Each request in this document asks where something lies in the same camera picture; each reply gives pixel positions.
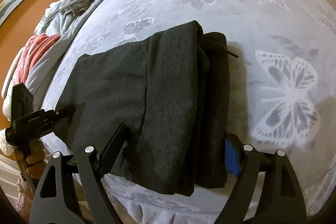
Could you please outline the person's left hand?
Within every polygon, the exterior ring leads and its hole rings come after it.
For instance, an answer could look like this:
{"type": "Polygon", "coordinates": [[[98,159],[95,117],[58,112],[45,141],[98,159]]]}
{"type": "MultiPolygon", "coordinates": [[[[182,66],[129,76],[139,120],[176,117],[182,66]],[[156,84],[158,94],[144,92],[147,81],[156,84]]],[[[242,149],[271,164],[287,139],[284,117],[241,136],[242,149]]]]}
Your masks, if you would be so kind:
{"type": "Polygon", "coordinates": [[[18,148],[13,150],[15,161],[19,169],[23,170],[23,162],[27,164],[26,174],[24,177],[30,176],[33,179],[39,180],[45,170],[45,152],[42,142],[37,139],[31,141],[31,153],[29,156],[24,157],[22,151],[18,148]]]}

